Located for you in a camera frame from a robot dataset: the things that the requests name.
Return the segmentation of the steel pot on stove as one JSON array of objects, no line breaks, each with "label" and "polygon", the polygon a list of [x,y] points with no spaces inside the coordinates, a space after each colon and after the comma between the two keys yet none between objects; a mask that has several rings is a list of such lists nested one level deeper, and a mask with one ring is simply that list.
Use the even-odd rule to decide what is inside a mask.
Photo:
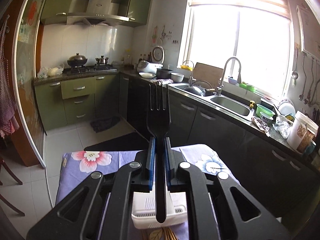
[{"label": "steel pot on stove", "polygon": [[105,66],[108,63],[108,57],[104,57],[104,55],[101,55],[101,57],[97,57],[95,60],[96,65],[98,66]]}]

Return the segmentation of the steel range hood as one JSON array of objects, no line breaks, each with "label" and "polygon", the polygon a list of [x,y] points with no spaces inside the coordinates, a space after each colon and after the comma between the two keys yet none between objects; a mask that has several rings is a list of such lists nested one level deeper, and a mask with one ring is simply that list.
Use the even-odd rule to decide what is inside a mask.
[{"label": "steel range hood", "polygon": [[127,10],[130,0],[72,0],[67,24],[121,25],[129,21]]}]

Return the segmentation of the brown wooden chopstick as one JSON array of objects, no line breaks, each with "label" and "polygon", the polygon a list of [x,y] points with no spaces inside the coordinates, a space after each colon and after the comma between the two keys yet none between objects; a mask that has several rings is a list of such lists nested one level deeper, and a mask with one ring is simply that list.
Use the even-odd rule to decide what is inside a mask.
[{"label": "brown wooden chopstick", "polygon": [[175,233],[169,227],[162,228],[164,240],[178,240]]}]

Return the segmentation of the green plastic bowl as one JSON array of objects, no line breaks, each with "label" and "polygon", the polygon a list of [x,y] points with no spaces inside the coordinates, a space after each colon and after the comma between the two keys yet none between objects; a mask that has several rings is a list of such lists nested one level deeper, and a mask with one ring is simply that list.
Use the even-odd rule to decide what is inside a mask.
[{"label": "green plastic bowl", "polygon": [[263,105],[256,104],[256,106],[257,106],[256,115],[258,117],[260,117],[261,113],[265,113],[266,115],[268,115],[270,117],[273,117],[275,115],[275,113],[272,110],[268,109],[267,107],[265,107]]}]

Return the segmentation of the black wok with lid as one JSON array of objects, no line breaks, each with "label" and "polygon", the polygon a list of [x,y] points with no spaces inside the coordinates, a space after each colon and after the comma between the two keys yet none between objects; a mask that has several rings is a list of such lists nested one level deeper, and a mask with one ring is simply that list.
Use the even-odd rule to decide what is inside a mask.
[{"label": "black wok with lid", "polygon": [[77,53],[74,56],[71,56],[67,63],[70,67],[78,67],[78,66],[84,66],[87,63],[87,58],[84,55],[80,55]]}]

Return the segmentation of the wooden cutting board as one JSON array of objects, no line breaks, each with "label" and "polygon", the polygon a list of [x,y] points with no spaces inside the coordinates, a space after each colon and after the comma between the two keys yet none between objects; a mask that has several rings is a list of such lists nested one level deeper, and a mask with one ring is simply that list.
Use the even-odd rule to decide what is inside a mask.
[{"label": "wooden cutting board", "polygon": [[223,73],[223,68],[197,62],[193,71],[193,78],[210,83],[218,83]]}]

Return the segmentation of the stainless steel sink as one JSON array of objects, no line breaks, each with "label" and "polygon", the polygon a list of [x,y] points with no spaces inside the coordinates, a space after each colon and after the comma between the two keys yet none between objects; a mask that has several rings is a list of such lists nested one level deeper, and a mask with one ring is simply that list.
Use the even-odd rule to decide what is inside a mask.
[{"label": "stainless steel sink", "polygon": [[248,106],[223,95],[214,96],[210,101],[240,116],[249,116],[252,114],[252,110]]}]

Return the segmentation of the purple checked apron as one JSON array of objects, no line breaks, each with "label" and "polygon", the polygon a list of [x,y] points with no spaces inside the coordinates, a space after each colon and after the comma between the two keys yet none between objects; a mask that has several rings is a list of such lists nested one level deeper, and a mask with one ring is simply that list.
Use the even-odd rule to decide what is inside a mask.
[{"label": "purple checked apron", "polygon": [[11,135],[19,129],[19,124],[15,118],[17,109],[16,102],[12,97],[9,86],[8,60],[4,55],[4,42],[7,33],[7,21],[5,18],[1,27],[1,137]]}]

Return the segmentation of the white ceramic bowl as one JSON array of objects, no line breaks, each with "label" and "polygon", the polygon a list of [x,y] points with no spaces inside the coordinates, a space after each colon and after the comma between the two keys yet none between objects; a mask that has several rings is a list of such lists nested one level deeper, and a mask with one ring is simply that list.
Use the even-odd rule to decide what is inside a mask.
[{"label": "white ceramic bowl", "polygon": [[182,83],[184,75],[180,73],[171,73],[171,79],[174,83]]}]

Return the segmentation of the black cooking pot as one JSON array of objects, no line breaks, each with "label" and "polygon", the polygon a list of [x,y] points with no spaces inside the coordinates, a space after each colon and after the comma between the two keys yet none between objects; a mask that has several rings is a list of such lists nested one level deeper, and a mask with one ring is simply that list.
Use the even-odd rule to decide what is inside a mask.
[{"label": "black cooking pot", "polygon": [[157,79],[170,79],[172,73],[173,73],[172,70],[161,68],[161,69],[157,69],[156,77]]}]

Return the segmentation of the black plastic fork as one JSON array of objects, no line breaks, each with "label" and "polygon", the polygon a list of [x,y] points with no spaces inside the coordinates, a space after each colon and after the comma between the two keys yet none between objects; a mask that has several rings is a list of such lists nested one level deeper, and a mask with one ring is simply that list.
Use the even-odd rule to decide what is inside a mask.
[{"label": "black plastic fork", "polygon": [[149,84],[147,128],[156,139],[155,144],[155,200],[156,219],[164,223],[167,217],[164,140],[171,124],[168,87]]}]

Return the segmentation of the purple floral tablecloth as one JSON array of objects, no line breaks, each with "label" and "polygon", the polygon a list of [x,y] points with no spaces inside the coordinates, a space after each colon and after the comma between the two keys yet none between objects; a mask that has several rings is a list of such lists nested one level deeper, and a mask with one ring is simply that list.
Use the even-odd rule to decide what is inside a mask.
[{"label": "purple floral tablecloth", "polygon": [[[202,172],[217,175],[220,172],[233,176],[218,154],[205,144],[175,147],[185,160]],[[60,168],[56,202],[59,203],[92,172],[109,174],[134,161],[137,151],[79,151],[65,153]],[[188,239],[188,222],[185,193],[168,193],[169,214],[164,224],[155,218],[155,193],[135,193],[130,219],[130,239],[163,239],[162,228],[169,227],[178,239]]]}]

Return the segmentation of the white rice cooker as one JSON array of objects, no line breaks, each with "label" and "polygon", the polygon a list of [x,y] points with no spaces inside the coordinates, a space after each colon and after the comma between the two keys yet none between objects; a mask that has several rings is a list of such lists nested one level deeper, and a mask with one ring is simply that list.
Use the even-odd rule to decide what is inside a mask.
[{"label": "white rice cooker", "polygon": [[147,60],[141,60],[137,66],[139,73],[156,74],[157,70],[163,67],[165,58],[164,49],[161,46],[155,46]]}]

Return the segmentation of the green drawer cabinet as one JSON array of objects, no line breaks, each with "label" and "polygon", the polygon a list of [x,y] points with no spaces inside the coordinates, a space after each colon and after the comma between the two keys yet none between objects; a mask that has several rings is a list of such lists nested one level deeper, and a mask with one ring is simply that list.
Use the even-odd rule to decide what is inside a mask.
[{"label": "green drawer cabinet", "polygon": [[61,94],[69,125],[95,118],[95,89],[94,77],[61,82]]}]

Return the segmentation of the sliding glass door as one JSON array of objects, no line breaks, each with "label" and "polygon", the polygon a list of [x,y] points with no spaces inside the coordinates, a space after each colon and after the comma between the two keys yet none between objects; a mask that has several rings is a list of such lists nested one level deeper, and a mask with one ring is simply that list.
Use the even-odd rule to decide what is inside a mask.
[{"label": "sliding glass door", "polygon": [[26,137],[26,166],[40,164],[43,160],[44,128],[36,103],[33,81],[36,77],[36,45],[40,16],[45,0],[23,0],[14,32],[12,48],[12,85],[17,113]]}]

